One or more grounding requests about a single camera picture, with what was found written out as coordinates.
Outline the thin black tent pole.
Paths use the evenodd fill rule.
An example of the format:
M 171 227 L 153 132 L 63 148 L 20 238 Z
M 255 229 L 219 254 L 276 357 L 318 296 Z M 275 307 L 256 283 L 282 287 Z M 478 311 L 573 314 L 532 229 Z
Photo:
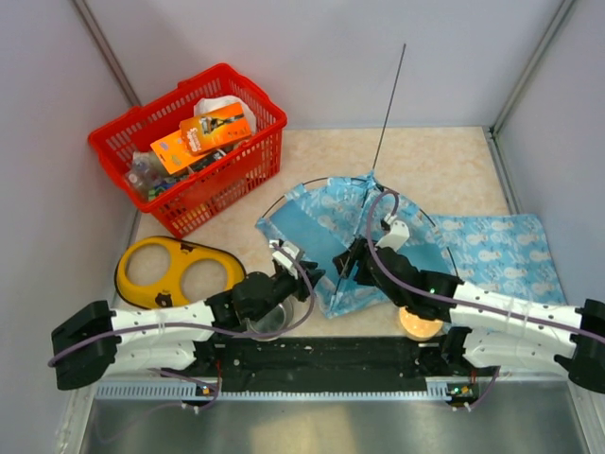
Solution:
M 405 59 L 406 49 L 407 49 L 407 42 L 403 42 L 401 53 L 400 53 L 400 57 L 399 57 L 399 61 L 398 61 L 398 65 L 397 65 L 397 69 L 396 69 L 396 73 L 395 73 L 394 82 L 392 84 L 392 88 L 391 88 L 390 95 L 389 95 L 388 107 L 386 109 L 386 114 L 385 114 L 385 118 L 384 118 L 384 121 L 383 121 L 382 129 L 380 131 L 377 147 L 376 147 L 375 153 L 373 155 L 371 172 L 370 172 L 371 176 L 373 175 L 373 172 L 376 169 L 377 162 L 378 162 L 378 159 L 379 159 L 379 155 L 380 155 L 380 152 L 381 152 L 381 148 L 382 148 L 382 145 L 383 145 L 386 129 L 387 129 L 387 126 L 389 124 L 389 117 L 390 117 L 393 101 L 394 101 L 394 98 L 395 98 L 395 94 L 396 94 L 399 78 L 400 78 L 400 75 L 401 75 L 403 62 L 404 62 L 404 59 Z M 362 199 L 361 199 L 360 211 L 359 211 L 360 216 L 362 216 L 362 214 L 363 214 L 364 205 L 365 205 L 366 200 L 367 200 L 367 198 L 369 196 L 369 192 L 370 192 L 370 189 L 366 189 L 364 191 L 364 193 L 363 193 L 363 196 L 362 196 Z M 335 292 L 334 292 L 334 296 L 335 297 L 338 295 L 338 291 L 340 290 L 341 283 L 342 283 L 342 281 L 344 279 L 343 272 L 345 272 L 347 270 L 347 267 L 349 265 L 349 261 L 350 261 L 349 259 L 347 259 L 345 261 L 345 264 L 344 264 L 344 267 L 343 267 L 344 270 L 339 272 L 339 276 L 338 276 L 338 280 L 337 280 L 337 284 L 336 284 L 336 288 L 335 288 Z

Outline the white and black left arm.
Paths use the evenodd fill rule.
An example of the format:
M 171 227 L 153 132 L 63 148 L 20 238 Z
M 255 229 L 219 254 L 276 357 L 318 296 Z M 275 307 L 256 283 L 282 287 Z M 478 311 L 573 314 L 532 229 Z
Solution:
M 259 333 L 252 325 L 290 297 L 313 299 L 323 275 L 317 263 L 302 261 L 277 264 L 272 275 L 251 272 L 233 288 L 185 306 L 122 310 L 95 301 L 52 331 L 48 366 L 61 391 L 147 369 L 204 375 L 215 361 L 205 344 L 216 335 L 256 341 L 281 336 L 281 330 Z

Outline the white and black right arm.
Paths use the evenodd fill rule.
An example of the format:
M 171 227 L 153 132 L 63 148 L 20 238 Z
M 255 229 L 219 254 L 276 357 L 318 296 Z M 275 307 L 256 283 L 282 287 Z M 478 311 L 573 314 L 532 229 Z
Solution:
M 452 274 L 419 270 L 391 247 L 362 237 L 332 262 L 340 276 L 379 289 L 395 306 L 453 325 L 441 350 L 452 374 L 472 366 L 547 370 L 585 390 L 604 391 L 604 304 L 598 300 L 551 306 L 509 297 Z

